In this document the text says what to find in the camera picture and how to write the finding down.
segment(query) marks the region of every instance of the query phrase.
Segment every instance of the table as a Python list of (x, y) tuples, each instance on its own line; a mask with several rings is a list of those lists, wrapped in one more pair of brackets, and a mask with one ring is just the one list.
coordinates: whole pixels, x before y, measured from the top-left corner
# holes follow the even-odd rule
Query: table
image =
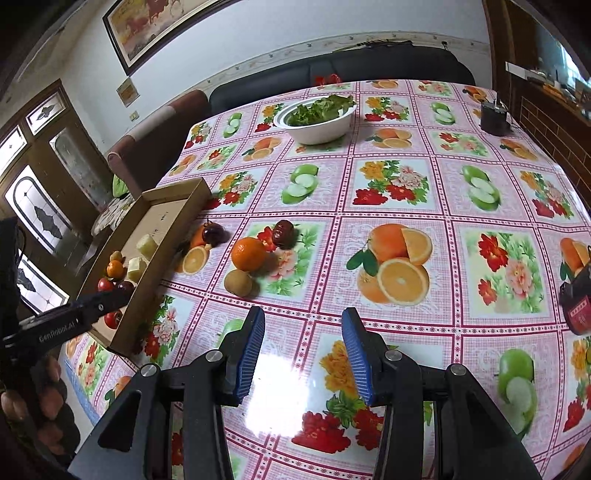
[[(358, 103), (344, 138), (303, 146), (273, 126), (291, 102), (327, 93)], [(545, 479), (589, 440), (591, 337), (569, 331), (557, 290), (567, 270), (589, 260), (591, 220), (562, 169), (518, 126), (503, 138), (479, 129), (480, 101), (495, 97), (442, 82), (342, 83), (255, 102), (191, 129), (159, 185), (203, 177), (214, 198), (191, 230), (207, 216), (231, 240), (212, 249), (195, 275), (171, 268), (134, 362), (187, 364), (215, 348), (225, 325), (251, 305), (264, 309), (251, 393), (240, 408), (224, 410), (236, 479), (371, 477), (383, 410), (359, 401), (340, 338), (348, 306), (418, 363), (466, 365), (512, 419)], [(301, 173), (317, 186), (294, 197), (290, 185)], [(270, 241), (280, 219), (298, 229), (293, 250)], [(250, 300), (223, 288), (230, 249), (244, 236), (262, 239), (277, 256)], [(67, 357), (96, 422), (137, 368), (87, 336), (68, 344)], [(527, 399), (510, 395), (509, 404), (513, 376)], [(430, 477), (429, 403), (424, 425)], [(176, 478), (180, 427), (176, 412)]]

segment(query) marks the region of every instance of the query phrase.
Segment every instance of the cardboard tray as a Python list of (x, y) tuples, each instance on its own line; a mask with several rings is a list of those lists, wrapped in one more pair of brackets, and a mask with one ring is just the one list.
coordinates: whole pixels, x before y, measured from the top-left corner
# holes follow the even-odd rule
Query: cardboard tray
[(80, 295), (96, 292), (114, 251), (121, 250), (125, 257), (124, 266), (127, 267), (131, 258), (141, 257), (135, 246), (146, 233), (152, 235), (158, 249), (140, 278), (129, 304), (121, 309), (123, 318), (117, 329), (107, 327), (102, 317), (93, 324), (89, 333), (106, 349), (123, 356), (132, 355), (138, 328), (150, 318), (151, 308), (157, 308), (155, 292), (171, 265), (176, 248), (210, 197), (209, 187), (201, 178), (147, 190), (131, 206), (109, 237), (90, 269)]

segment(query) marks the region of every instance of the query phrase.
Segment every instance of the bowl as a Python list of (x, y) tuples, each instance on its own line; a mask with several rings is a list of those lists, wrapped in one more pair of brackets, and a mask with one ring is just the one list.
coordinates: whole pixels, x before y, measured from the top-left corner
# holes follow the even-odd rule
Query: bowl
[(273, 123), (276, 127), (289, 133), (296, 142), (304, 145), (318, 145), (336, 140), (348, 132), (350, 116), (357, 108), (357, 104), (349, 107), (349, 109), (340, 117), (328, 120), (327, 122), (322, 122), (321, 124), (307, 125), (305, 127), (291, 127), (285, 123), (287, 116), (298, 108), (299, 105), (310, 105), (316, 100), (327, 97), (328, 95), (319, 96), (296, 102), (279, 112), (275, 116)]

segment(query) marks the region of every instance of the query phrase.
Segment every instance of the white wall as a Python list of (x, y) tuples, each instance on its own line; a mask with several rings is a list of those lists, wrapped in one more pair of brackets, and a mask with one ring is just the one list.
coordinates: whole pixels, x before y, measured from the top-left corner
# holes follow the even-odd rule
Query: white wall
[(132, 111), (144, 118), (199, 81), (276, 48), (388, 30), (489, 42), (481, 0), (239, 0), (176, 37), (133, 73), (140, 97), (125, 108), (116, 88), (126, 76), (102, 21), (112, 3), (98, 9), (61, 75), (103, 152), (133, 126)]

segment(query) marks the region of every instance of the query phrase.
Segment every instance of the green pillow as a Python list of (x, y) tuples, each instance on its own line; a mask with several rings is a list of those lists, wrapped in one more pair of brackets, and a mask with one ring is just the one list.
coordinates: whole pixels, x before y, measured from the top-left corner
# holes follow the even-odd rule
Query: green pillow
[(117, 175), (113, 175), (113, 197), (122, 197), (129, 190), (127, 189), (127, 185), (121, 180)]

